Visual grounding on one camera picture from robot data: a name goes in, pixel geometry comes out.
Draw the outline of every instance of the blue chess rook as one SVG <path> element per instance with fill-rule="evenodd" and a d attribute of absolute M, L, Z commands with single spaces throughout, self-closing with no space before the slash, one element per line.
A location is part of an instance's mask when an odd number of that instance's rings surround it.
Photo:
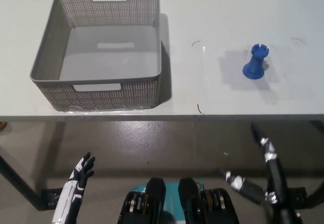
<path fill-rule="evenodd" d="M 252 57 L 243 67 L 243 74 L 250 79 L 259 79 L 264 75 L 263 60 L 269 54 L 269 48 L 262 44 L 255 44 L 251 49 Z"/>

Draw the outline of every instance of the white robotic arm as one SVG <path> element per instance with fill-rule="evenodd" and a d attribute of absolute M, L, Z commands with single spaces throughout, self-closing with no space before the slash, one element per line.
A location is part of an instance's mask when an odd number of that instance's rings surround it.
<path fill-rule="evenodd" d="M 95 157 L 90 160 L 88 152 L 75 166 L 69 180 L 65 183 L 58 201 L 52 224 L 75 224 L 82 203 L 87 180 L 94 172 Z"/>

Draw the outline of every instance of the concrete floor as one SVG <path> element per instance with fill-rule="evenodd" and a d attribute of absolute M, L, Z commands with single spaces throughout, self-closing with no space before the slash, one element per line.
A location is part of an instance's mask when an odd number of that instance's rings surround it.
<path fill-rule="evenodd" d="M 308 122 L 260 122 L 271 136 L 291 187 L 312 192 L 322 180 L 324 134 Z M 203 180 L 224 187 L 217 167 L 241 172 L 265 185 L 262 155 L 249 122 L 9 123 L 0 132 L 0 153 L 36 189 L 63 186 L 78 160 L 96 156 L 78 224 L 116 223 L 127 192 L 151 176 Z M 38 212 L 0 176 L 1 223 L 50 223 L 53 211 Z M 241 223 L 266 223 L 262 209 L 225 187 Z M 301 211 L 305 223 L 324 223 L 324 204 Z"/>

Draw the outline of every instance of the white table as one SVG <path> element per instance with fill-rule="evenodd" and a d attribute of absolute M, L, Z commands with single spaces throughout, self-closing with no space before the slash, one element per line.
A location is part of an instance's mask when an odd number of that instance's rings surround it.
<path fill-rule="evenodd" d="M 324 0 L 160 0 L 172 97 L 91 113 L 56 111 L 29 78 L 52 2 L 0 0 L 0 121 L 324 118 Z M 250 80 L 256 43 L 269 68 Z"/>

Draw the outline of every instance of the gray plastic basket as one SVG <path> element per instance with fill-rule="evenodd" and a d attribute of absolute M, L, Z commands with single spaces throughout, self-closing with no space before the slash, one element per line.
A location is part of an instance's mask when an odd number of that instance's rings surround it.
<path fill-rule="evenodd" d="M 30 78 L 58 111 L 158 104 L 159 0 L 54 0 Z"/>

